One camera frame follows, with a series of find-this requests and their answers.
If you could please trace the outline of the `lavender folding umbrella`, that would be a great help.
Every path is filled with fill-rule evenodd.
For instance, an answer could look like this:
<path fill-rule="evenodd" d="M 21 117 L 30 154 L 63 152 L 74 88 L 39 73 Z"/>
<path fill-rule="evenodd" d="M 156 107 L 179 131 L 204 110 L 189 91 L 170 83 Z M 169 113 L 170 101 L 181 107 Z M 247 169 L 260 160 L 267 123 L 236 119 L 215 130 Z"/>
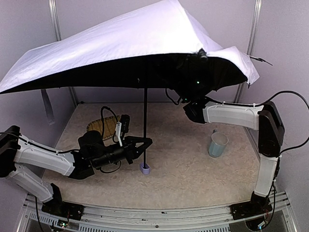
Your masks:
<path fill-rule="evenodd" d="M 258 79 L 251 56 L 223 48 L 178 1 L 162 0 L 27 51 L 0 91 L 166 88 L 165 82 L 213 83 L 217 91 Z"/>

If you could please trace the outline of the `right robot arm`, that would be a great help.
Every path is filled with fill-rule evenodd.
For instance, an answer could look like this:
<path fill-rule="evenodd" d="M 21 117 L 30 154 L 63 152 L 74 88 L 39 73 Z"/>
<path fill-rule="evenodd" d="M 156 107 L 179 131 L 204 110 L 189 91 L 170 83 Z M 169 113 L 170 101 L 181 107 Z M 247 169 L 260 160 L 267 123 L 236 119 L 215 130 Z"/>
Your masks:
<path fill-rule="evenodd" d="M 274 102 L 260 106 L 216 102 L 208 97 L 189 102 L 184 106 L 187 117 L 200 124 L 224 123 L 246 127 L 259 132 L 259 171 L 251 199 L 230 206 L 234 220 L 270 212 L 269 194 L 280 169 L 280 151 L 284 137 L 284 125 Z"/>

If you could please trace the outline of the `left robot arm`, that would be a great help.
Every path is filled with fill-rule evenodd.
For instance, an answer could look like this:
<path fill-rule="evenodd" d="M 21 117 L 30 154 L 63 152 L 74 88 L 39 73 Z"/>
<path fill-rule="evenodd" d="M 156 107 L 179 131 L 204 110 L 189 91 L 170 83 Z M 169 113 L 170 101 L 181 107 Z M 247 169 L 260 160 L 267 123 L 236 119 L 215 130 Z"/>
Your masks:
<path fill-rule="evenodd" d="M 151 138 L 120 136 L 106 146 L 99 131 L 91 130 L 78 139 L 79 149 L 57 150 L 30 140 L 11 126 L 0 134 L 0 176 L 15 182 L 42 202 L 42 211 L 68 220 L 81 220 L 84 206 L 62 199 L 60 188 L 43 181 L 27 164 L 51 170 L 75 180 L 93 176 L 102 166 L 133 160 L 153 143 Z"/>

